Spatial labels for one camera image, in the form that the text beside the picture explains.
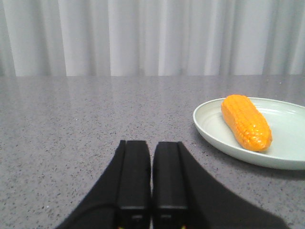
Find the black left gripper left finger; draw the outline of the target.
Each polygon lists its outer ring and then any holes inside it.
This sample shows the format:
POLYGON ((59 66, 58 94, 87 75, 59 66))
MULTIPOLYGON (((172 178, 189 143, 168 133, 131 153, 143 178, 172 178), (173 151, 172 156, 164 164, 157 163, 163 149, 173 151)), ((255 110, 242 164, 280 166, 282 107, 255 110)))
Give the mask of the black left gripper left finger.
POLYGON ((114 156, 59 229, 148 229, 151 162, 145 141, 120 141, 114 156))

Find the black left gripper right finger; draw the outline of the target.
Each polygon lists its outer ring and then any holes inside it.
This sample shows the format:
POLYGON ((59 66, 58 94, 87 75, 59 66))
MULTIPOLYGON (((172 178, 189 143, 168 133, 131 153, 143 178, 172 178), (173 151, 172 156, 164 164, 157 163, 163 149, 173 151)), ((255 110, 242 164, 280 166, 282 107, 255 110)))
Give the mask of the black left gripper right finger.
POLYGON ((283 219, 213 178, 182 142, 159 142, 153 159, 155 229, 286 229, 283 219))

